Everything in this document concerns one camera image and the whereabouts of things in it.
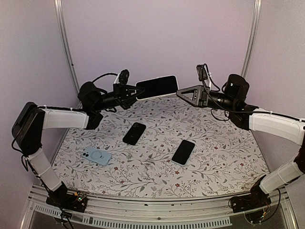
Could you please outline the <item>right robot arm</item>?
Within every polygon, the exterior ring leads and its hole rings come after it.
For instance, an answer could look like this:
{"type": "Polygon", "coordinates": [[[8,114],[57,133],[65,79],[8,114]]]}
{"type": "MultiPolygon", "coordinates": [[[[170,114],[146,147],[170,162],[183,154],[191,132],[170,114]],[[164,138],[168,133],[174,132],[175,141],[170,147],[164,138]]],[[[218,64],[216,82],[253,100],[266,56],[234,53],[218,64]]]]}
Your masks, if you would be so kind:
{"type": "Polygon", "coordinates": [[[251,188],[246,203],[258,207],[265,197],[277,188],[287,185],[305,173],[305,121],[288,117],[245,103],[249,83],[237,74],[231,74],[223,92],[211,90],[205,83],[180,89],[176,95],[194,107],[221,109],[229,113],[229,120],[243,130],[260,131],[278,136],[300,146],[297,156],[274,172],[260,178],[251,188]]]}

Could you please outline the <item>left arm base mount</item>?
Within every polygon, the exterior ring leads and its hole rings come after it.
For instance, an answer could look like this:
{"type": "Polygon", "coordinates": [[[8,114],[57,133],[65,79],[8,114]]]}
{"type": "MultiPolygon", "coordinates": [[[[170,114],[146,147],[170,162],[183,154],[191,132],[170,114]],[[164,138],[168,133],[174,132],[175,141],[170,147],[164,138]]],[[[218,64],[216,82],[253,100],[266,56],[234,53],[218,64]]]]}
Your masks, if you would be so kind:
{"type": "Polygon", "coordinates": [[[88,199],[81,193],[70,194],[66,191],[55,191],[48,195],[46,203],[64,210],[84,213],[87,207],[88,199]]]}

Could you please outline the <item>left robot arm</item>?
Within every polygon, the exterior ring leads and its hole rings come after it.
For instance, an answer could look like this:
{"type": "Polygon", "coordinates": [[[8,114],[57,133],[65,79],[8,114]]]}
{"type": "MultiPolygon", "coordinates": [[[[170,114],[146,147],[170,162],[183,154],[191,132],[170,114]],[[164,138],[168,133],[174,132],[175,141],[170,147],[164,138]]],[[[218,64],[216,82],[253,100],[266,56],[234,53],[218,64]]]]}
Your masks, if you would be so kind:
{"type": "Polygon", "coordinates": [[[117,106],[129,109],[143,92],[143,87],[116,83],[113,91],[108,93],[96,87],[93,82],[86,82],[78,94],[81,110],[37,106],[34,102],[25,104],[12,127],[13,143],[18,145],[18,151],[28,159],[29,165],[60,207],[67,207],[71,197],[45,156],[41,143],[42,132],[47,129],[69,128],[94,130],[103,119],[102,110],[114,110],[117,106]]]}

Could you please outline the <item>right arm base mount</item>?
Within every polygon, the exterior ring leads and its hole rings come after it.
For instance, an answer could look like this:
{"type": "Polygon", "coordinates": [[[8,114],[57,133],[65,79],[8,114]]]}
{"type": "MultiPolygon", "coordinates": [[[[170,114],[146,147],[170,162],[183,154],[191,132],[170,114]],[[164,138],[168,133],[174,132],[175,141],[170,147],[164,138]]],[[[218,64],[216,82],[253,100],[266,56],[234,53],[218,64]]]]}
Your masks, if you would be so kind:
{"type": "Polygon", "coordinates": [[[270,195],[265,193],[233,196],[228,201],[228,207],[233,213],[243,212],[246,221],[252,225],[268,220],[266,216],[270,212],[270,204],[270,195]]]}

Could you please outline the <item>white cased phone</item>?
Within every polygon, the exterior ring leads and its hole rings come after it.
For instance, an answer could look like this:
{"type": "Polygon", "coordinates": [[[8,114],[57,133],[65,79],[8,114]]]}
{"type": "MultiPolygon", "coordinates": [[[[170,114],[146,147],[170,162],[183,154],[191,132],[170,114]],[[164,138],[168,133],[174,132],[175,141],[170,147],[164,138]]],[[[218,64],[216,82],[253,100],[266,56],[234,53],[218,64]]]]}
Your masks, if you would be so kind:
{"type": "Polygon", "coordinates": [[[174,75],[162,76],[150,80],[137,82],[137,87],[145,89],[143,93],[137,96],[137,100],[146,100],[176,94],[179,90],[177,78],[174,75]]]}

